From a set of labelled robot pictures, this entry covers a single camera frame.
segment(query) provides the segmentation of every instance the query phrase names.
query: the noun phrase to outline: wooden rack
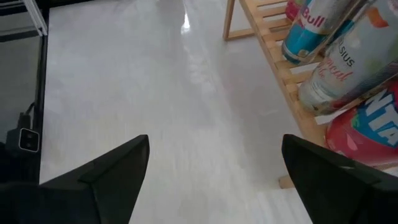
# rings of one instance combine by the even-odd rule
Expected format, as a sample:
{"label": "wooden rack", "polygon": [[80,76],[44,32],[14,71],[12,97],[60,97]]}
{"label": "wooden rack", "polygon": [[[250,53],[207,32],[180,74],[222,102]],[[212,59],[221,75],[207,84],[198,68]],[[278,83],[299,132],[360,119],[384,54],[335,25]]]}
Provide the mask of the wooden rack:
{"label": "wooden rack", "polygon": [[[312,70],[292,73],[290,69],[299,66],[283,58],[281,46],[278,44],[278,42],[284,40],[289,33],[291,22],[287,18],[271,19],[274,16],[285,14],[286,6],[278,6],[278,4],[280,5],[280,3],[286,1],[287,0],[239,0],[249,20],[251,29],[230,31],[235,0],[228,0],[223,38],[225,41],[229,41],[253,35],[257,37],[261,49],[274,72],[279,88],[284,94],[285,100],[303,137],[319,146],[326,147],[324,140],[326,124],[318,124],[315,120],[315,116],[304,110],[299,102],[297,93],[299,89],[298,84],[308,79],[312,74]],[[317,63],[321,60],[322,58],[317,56],[311,63]],[[388,169],[394,166],[396,165],[380,166],[377,168]],[[282,189],[294,187],[289,176],[281,177],[279,179],[279,185]]]}

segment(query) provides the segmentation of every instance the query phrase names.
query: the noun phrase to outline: wooden leg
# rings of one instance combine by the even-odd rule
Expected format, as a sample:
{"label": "wooden leg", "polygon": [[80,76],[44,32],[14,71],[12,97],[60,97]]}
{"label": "wooden leg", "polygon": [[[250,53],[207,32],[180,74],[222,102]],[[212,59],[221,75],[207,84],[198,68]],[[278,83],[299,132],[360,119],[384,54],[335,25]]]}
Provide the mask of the wooden leg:
{"label": "wooden leg", "polygon": [[226,4],[225,21],[224,21],[224,40],[228,40],[229,30],[231,28],[232,13],[234,12],[235,0],[228,0]]}
{"label": "wooden leg", "polygon": [[231,29],[232,14],[234,11],[235,0],[228,0],[226,5],[225,21],[224,21],[224,32],[223,38],[225,41],[236,40],[244,37],[250,37],[254,35],[252,29],[243,29],[229,32]]}
{"label": "wooden leg", "polygon": [[279,187],[281,189],[294,188],[294,184],[292,182],[292,179],[289,177],[289,175],[279,178]]}

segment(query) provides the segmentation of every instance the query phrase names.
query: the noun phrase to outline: glossy floor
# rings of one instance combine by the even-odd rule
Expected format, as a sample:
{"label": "glossy floor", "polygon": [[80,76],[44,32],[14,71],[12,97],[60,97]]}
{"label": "glossy floor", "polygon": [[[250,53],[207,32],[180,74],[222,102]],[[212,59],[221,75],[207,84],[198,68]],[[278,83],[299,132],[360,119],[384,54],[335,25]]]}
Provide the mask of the glossy floor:
{"label": "glossy floor", "polygon": [[[257,40],[223,42],[225,7],[52,9],[41,182],[148,134],[131,223],[308,223],[297,193],[275,190],[286,174],[282,136],[298,128]],[[245,27],[236,7],[233,29]]]}

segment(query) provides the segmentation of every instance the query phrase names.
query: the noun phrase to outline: beverage can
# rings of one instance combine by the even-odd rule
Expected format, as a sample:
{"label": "beverage can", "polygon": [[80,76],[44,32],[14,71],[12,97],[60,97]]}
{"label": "beverage can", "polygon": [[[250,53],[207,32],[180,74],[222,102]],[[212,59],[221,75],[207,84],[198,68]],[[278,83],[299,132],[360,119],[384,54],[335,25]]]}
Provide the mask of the beverage can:
{"label": "beverage can", "polygon": [[330,114],[382,84],[398,71],[398,0],[380,0],[344,36],[299,88],[315,114]]}
{"label": "beverage can", "polygon": [[341,15],[353,0],[306,0],[282,44],[287,60],[294,64],[311,61],[315,50],[338,28]]}
{"label": "beverage can", "polygon": [[360,4],[354,8],[349,18],[337,29],[326,47],[329,47],[338,37],[347,33],[354,26],[354,23],[362,16],[363,12],[374,2],[375,0],[362,0]]}
{"label": "beverage can", "polygon": [[332,151],[369,166],[398,162],[398,82],[337,116],[328,126]]}
{"label": "beverage can", "polygon": [[297,14],[300,11],[301,6],[303,5],[304,0],[288,0],[286,5],[285,14],[290,21],[294,21]]}

